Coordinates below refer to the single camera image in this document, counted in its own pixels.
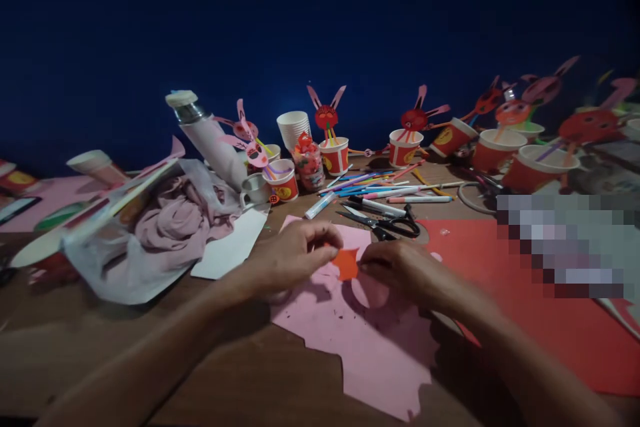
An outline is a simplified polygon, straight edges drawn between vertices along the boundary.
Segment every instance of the thermos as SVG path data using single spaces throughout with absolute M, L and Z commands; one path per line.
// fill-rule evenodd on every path
M 165 97 L 173 108 L 178 124 L 191 143 L 205 158 L 211 169 L 235 191 L 240 191 L 247 178 L 247 168 L 237 155 L 235 148 L 218 138 L 225 135 L 213 114 L 196 102 L 198 96 L 191 90 L 178 90 Z

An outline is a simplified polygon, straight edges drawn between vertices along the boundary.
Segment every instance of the hand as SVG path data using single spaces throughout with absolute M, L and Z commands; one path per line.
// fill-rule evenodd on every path
M 493 301 L 420 245 L 397 240 L 369 245 L 361 269 L 405 294 L 421 307 L 457 318 L 495 308 Z
M 276 238 L 256 244 L 249 258 L 229 275 L 249 289 L 252 297 L 276 294 L 308 279 L 335 259 L 342 247 L 342 237 L 333 224 L 300 220 L 286 226 Z

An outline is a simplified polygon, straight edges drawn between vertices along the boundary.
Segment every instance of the wooden table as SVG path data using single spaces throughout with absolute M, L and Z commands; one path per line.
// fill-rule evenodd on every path
M 369 159 L 356 157 L 356 167 Z M 456 180 L 441 164 L 426 163 L 427 181 Z M 417 180 L 406 175 L 411 183 Z M 302 216 L 317 200 L 304 195 L 274 207 L 260 240 L 277 235 L 284 218 Z M 355 226 L 330 205 L 318 218 Z M 459 200 L 414 205 L 418 217 L 486 218 Z M 0 243 L 24 242 L 24 235 L 0 236 Z M 418 242 L 426 243 L 423 234 Z M 34 294 L 26 272 L 0 290 L 0 416 L 38 417 L 56 396 L 145 337 L 209 281 L 184 275 L 172 288 L 136 308 L 97 299 L 82 282 Z M 222 426 L 395 426 L 400 421 L 342 392 L 336 355 L 304 347 L 301 338 L 269 323 L 266 305 L 252 303 L 221 319 L 230 337 L 194 369 L 155 413 L 152 424 Z M 438 321 L 431 333 L 440 343 L 433 384 L 420 389 L 415 425 L 517 425 L 519 411 L 502 383 L 478 362 L 478 352 Z M 635 400 L 607 400 L 626 415 L 638 413 Z

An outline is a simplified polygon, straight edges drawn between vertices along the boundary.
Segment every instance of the white paper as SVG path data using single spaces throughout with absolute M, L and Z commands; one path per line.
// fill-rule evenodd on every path
M 191 275 L 218 280 L 242 264 L 265 226 L 270 207 L 271 204 L 266 203 L 247 210 L 233 224 L 231 235 L 209 242 Z

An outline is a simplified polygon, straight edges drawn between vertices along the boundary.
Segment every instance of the right hand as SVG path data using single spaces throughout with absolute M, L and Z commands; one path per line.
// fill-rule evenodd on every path
M 479 288 L 438 262 L 424 246 L 404 240 L 376 242 L 360 259 L 361 269 L 402 292 L 418 306 L 458 318 L 495 309 Z

